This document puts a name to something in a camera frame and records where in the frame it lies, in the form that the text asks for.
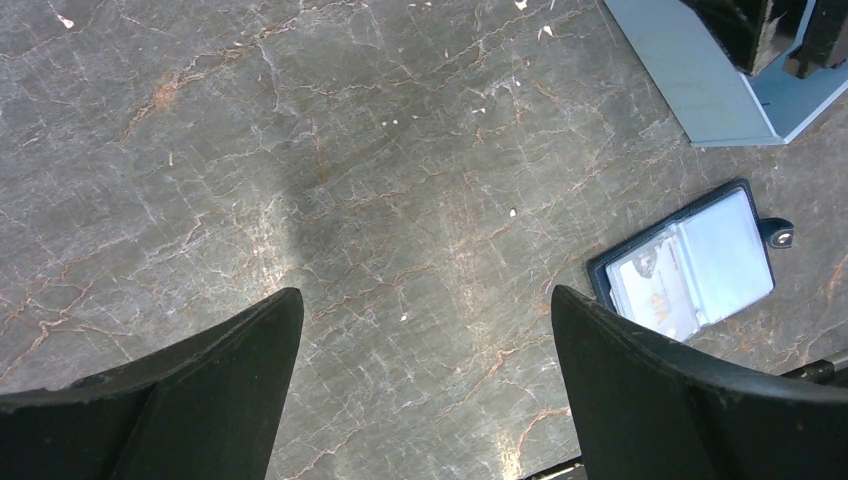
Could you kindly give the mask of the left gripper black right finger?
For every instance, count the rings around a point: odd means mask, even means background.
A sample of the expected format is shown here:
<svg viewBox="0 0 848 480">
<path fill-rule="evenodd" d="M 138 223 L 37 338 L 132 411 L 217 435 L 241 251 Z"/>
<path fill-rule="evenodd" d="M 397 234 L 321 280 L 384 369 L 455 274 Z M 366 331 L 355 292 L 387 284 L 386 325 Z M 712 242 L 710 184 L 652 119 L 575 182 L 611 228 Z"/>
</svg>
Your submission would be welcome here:
<svg viewBox="0 0 848 480">
<path fill-rule="evenodd" d="M 782 375 L 705 354 L 557 286 L 551 320 L 591 479 L 843 479 L 847 355 Z"/>
</svg>

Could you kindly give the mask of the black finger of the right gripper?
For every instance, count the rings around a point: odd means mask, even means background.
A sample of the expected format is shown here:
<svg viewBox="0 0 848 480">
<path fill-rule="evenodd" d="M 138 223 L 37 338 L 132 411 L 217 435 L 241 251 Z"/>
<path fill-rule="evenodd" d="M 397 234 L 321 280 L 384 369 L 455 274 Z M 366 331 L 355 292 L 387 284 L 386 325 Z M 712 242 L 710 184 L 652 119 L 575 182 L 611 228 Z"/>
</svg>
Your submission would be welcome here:
<svg viewBox="0 0 848 480">
<path fill-rule="evenodd" d="M 806 79 L 821 69 L 838 69 L 847 61 L 847 0 L 818 0 L 802 42 L 783 64 L 790 75 Z"/>
<path fill-rule="evenodd" d="M 756 76 L 794 43 L 807 3 L 798 0 L 684 0 L 734 67 Z"/>
</svg>

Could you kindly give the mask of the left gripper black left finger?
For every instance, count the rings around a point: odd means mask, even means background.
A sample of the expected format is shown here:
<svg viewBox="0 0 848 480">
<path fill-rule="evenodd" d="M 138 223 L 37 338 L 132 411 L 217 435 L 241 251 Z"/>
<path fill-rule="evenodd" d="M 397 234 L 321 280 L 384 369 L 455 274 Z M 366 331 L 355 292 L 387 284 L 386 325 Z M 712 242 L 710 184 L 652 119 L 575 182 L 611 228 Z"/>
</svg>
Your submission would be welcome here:
<svg viewBox="0 0 848 480">
<path fill-rule="evenodd" d="M 58 389 L 1 398 L 5 479 L 261 479 L 304 303 L 284 288 L 230 319 Z"/>
</svg>

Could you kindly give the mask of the blue purple three-bin tray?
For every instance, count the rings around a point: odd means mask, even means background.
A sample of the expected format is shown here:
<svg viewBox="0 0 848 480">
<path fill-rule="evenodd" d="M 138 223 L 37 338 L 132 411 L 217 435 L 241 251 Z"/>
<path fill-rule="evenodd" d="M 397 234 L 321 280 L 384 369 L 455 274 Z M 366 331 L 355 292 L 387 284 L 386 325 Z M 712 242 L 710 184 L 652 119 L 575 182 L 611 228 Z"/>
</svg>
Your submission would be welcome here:
<svg viewBox="0 0 848 480">
<path fill-rule="evenodd" d="M 606 4 L 694 147 L 787 145 L 847 92 L 847 69 L 808 79 L 777 59 L 750 77 L 680 1 Z"/>
</svg>

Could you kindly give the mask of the blue card holder wallet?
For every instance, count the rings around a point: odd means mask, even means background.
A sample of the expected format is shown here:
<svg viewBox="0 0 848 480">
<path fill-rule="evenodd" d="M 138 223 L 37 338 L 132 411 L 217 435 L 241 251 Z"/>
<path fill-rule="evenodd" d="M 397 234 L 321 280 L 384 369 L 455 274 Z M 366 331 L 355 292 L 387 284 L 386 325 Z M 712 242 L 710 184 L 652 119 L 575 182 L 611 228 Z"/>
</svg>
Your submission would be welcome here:
<svg viewBox="0 0 848 480">
<path fill-rule="evenodd" d="M 681 264 L 701 330 L 774 290 L 769 252 L 790 248 L 795 227 L 784 218 L 760 216 L 749 181 L 730 181 L 589 260 L 588 276 L 599 303 L 618 314 L 605 267 L 664 232 L 679 237 Z"/>
</svg>

